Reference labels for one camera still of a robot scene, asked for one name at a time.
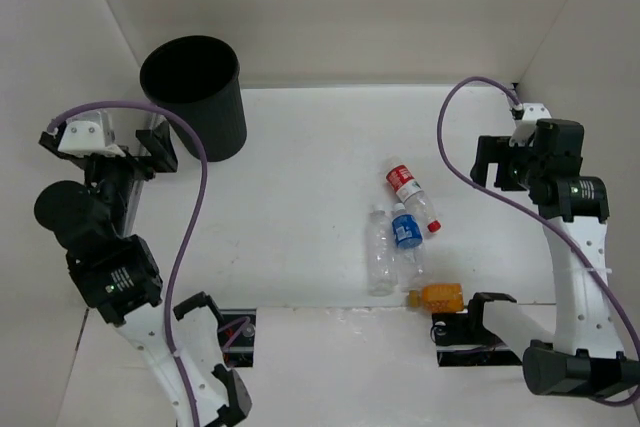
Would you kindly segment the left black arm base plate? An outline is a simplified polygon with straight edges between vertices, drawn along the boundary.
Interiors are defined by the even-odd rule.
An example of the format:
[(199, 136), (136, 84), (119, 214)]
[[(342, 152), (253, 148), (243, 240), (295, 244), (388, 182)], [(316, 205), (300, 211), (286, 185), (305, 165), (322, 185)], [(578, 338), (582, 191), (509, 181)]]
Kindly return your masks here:
[(257, 311), (223, 310), (218, 341), (229, 368), (251, 368), (254, 364)]

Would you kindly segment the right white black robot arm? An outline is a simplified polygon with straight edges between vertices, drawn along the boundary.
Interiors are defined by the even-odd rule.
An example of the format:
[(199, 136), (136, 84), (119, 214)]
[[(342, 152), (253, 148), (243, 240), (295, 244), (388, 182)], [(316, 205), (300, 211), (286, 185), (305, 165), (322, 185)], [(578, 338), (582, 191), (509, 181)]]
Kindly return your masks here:
[(483, 189), (496, 165), (495, 187), (525, 191), (545, 229), (556, 301), (554, 332), (528, 317), (507, 294), (477, 293), (464, 331), (473, 341), (500, 339), (521, 361), (535, 395), (586, 398), (621, 407), (619, 394), (639, 390), (639, 363), (626, 356), (611, 313), (621, 306), (607, 283), (604, 257), (607, 192), (583, 176), (584, 128), (542, 119), (523, 136), (482, 136), (471, 179)]

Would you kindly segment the clear unlabelled plastic bottle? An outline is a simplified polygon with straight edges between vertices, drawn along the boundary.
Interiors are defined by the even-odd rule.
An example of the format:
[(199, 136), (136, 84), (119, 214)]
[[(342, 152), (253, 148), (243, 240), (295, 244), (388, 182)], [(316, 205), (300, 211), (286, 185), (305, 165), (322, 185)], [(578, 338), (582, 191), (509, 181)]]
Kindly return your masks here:
[(383, 206), (372, 207), (365, 234), (368, 291), (372, 296), (390, 295), (395, 290), (397, 277), (392, 226)]

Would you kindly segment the orange plastic bottle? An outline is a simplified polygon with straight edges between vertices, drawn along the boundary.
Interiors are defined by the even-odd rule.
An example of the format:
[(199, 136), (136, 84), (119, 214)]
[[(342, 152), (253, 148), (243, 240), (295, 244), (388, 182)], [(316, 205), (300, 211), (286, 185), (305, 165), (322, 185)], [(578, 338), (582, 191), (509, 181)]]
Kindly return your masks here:
[(430, 313), (457, 313), (465, 308), (462, 286), (459, 283), (429, 284), (419, 290), (410, 290), (409, 308), (423, 308)]

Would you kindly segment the blue label plastic bottle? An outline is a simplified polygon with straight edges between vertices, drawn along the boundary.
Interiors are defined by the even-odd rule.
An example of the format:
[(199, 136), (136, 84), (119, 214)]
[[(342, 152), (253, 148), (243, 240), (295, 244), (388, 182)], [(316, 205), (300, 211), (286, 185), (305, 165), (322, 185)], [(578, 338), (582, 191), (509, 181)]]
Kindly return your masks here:
[(423, 236), (419, 225), (403, 203), (393, 206), (391, 225), (396, 245), (394, 261), (397, 264), (400, 288), (405, 292), (419, 289), (425, 276)]

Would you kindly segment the red label plastic bottle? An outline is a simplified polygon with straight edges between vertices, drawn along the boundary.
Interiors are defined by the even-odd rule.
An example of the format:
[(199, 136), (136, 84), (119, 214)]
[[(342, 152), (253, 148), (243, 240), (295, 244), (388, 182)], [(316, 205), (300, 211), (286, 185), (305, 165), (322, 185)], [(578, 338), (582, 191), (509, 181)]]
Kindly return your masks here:
[(425, 190), (411, 170), (398, 157), (390, 157), (383, 164), (385, 180), (406, 210), (416, 219), (424, 235), (436, 234), (441, 223)]

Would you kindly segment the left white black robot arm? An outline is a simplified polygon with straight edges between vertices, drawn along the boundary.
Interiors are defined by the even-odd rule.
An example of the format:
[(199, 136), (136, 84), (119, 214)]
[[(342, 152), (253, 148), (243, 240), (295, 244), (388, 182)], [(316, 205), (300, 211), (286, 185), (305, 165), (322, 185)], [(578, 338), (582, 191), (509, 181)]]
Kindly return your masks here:
[(177, 425), (235, 426), (248, 417), (252, 401), (225, 363), (222, 313), (203, 292), (168, 304), (147, 243), (128, 230), (135, 184), (178, 167), (168, 123), (139, 130), (136, 138), (147, 155), (131, 155), (95, 121), (76, 118), (43, 133), (41, 145), (82, 169), (84, 180), (48, 186), (34, 216), (65, 250), (69, 276), (86, 305), (142, 355)]

